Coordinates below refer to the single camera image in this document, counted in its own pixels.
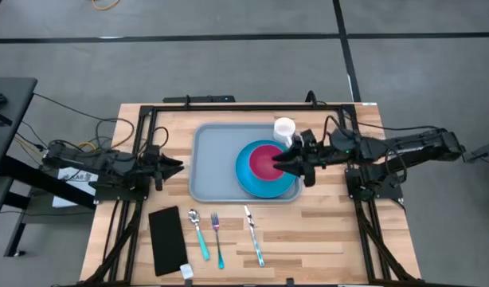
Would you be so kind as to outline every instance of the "wooden table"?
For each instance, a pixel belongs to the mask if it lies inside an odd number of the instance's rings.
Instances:
[[[123,104],[119,117],[136,124],[141,104]],[[356,104],[358,121],[381,125],[377,105]],[[143,204],[139,240],[135,256],[135,268],[131,283],[184,284],[180,272],[156,277],[151,247],[148,214],[169,206],[178,206],[185,236],[189,262],[194,269],[194,284],[285,284],[293,277],[296,284],[366,283],[358,224],[354,204],[347,196],[343,170],[345,165],[318,169],[317,183],[304,188],[298,199],[288,204],[251,204],[256,223],[256,233],[266,266],[260,268],[250,237],[248,222],[242,204],[206,204],[193,200],[188,192],[190,156],[195,130],[204,123],[257,122],[272,123],[281,116],[292,118],[297,130],[311,128],[318,139],[323,134],[323,123],[328,112],[160,112],[157,125],[170,131],[170,138],[162,152],[184,161],[185,170],[166,181],[163,191],[151,186],[149,199]],[[381,129],[360,126],[364,135],[384,137]],[[118,142],[129,133],[129,126],[119,122],[114,141]],[[164,141],[158,131],[155,144]],[[131,151],[132,141],[122,146]],[[409,234],[404,211],[390,200],[378,200],[385,244],[397,260],[415,277],[419,277],[417,260]],[[80,279],[89,277],[101,263],[108,232],[113,202],[103,202],[96,210],[92,232]],[[187,219],[187,212],[194,208],[201,214],[201,230],[209,248],[211,259],[204,261],[198,245],[194,226]],[[217,247],[210,224],[210,213],[220,216],[220,242],[225,269],[217,267]],[[119,212],[115,216],[110,246],[113,245]],[[374,255],[376,277],[381,276],[377,251],[370,242]],[[123,277],[127,247],[119,261],[117,278]]]

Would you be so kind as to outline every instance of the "gray floor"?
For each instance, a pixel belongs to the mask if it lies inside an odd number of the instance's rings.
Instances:
[[[489,31],[488,0],[345,0],[342,9],[352,33]],[[0,6],[0,37],[336,30],[331,1],[323,0],[123,0],[106,12],[88,0]],[[469,149],[489,142],[489,39],[353,40],[350,47],[362,99],[379,103],[384,125],[438,125]],[[108,117],[121,103],[186,94],[289,101],[313,89],[320,100],[351,99],[338,40],[0,45],[0,76],[36,77],[37,92]],[[25,121],[44,140],[94,134],[93,120],[40,98]],[[34,165],[19,147],[10,154]],[[403,188],[423,278],[489,286],[489,166],[426,163],[409,170]],[[0,286],[78,280],[90,223],[27,226],[20,247],[29,255],[3,258],[15,221],[0,216]]]

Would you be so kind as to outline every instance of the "small white object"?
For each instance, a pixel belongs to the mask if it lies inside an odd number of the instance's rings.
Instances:
[[[294,120],[283,117],[275,121],[273,128],[273,138],[287,147],[292,145],[292,136],[295,132]]]
[[[69,181],[66,182],[67,184],[69,184],[70,186],[74,186],[79,190],[85,191],[90,195],[94,195],[96,193],[96,190],[93,187],[89,186],[88,183],[97,181],[98,175],[86,171],[80,171],[80,172],[78,171],[79,170],[72,167],[61,168],[59,170],[59,174],[57,175],[57,178],[70,179]],[[53,202],[52,202],[53,207],[67,207],[67,206],[75,206],[75,205],[76,205],[75,203],[70,202],[68,200],[58,198],[57,196],[53,197]]]
[[[191,269],[190,263],[181,265],[181,273],[184,279],[190,279],[194,276],[194,271]]]

